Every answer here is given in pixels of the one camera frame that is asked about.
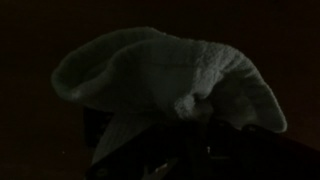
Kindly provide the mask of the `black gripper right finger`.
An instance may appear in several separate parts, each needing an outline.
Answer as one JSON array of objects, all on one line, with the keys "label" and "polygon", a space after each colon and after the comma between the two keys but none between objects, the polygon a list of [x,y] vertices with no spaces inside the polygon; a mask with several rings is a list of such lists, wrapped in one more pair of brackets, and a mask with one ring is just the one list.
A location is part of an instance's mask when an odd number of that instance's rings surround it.
[{"label": "black gripper right finger", "polygon": [[256,125],[212,121],[214,180],[320,180],[320,152]]}]

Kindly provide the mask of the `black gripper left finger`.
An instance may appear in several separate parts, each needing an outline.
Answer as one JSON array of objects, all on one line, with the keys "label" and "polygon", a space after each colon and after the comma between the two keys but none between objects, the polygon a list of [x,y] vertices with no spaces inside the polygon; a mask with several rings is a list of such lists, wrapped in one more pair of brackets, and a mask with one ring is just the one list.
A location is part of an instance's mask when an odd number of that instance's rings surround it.
[{"label": "black gripper left finger", "polygon": [[191,143],[200,136],[196,123],[155,125],[104,155],[86,180],[194,180]]}]

